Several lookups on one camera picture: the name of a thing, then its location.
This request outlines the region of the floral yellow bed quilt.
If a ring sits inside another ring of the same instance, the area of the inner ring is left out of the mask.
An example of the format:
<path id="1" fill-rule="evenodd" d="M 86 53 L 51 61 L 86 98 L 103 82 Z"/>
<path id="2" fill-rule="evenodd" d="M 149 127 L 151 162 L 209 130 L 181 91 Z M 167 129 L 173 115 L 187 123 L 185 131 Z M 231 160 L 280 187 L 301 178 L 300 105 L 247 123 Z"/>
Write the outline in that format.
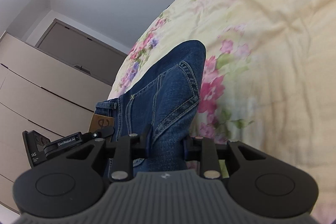
<path id="1" fill-rule="evenodd" d="M 240 140 L 311 174 L 335 220 L 335 0 L 175 0 L 118 71 L 128 91 L 179 43 L 207 50 L 191 133 Z"/>

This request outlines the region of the grey door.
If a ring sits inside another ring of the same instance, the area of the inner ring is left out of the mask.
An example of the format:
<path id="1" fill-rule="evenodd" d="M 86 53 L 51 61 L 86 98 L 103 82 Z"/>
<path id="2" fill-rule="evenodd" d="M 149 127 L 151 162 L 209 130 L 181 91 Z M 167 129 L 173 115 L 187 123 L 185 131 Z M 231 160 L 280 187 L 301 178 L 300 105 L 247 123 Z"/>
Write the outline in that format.
<path id="1" fill-rule="evenodd" d="M 97 79 L 113 85 L 126 54 L 116 48 L 54 19 L 36 47 L 49 56 Z"/>

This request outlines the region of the beige wardrobe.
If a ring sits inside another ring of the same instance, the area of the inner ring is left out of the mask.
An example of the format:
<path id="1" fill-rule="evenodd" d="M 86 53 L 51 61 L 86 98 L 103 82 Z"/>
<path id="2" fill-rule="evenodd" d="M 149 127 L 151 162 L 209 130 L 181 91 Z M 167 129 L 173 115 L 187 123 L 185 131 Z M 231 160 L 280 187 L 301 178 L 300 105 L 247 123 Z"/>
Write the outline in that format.
<path id="1" fill-rule="evenodd" d="M 18 212 L 12 187 L 29 169 L 22 132 L 50 140 L 89 128 L 111 87 L 9 33 L 1 37 L 1 205 Z"/>

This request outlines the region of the blue denim jeans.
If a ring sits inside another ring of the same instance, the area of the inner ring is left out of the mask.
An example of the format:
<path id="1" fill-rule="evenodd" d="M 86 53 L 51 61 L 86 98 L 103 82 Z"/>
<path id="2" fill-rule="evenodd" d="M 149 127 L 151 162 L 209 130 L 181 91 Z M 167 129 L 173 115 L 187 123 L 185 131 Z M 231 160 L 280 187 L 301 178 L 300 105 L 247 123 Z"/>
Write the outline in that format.
<path id="1" fill-rule="evenodd" d="M 126 93 L 96 104 L 96 115 L 114 119 L 113 140 L 153 131 L 149 157 L 133 162 L 133 172 L 185 170 L 182 139 L 190 130 L 201 98 L 206 48 L 189 40 L 157 61 Z"/>

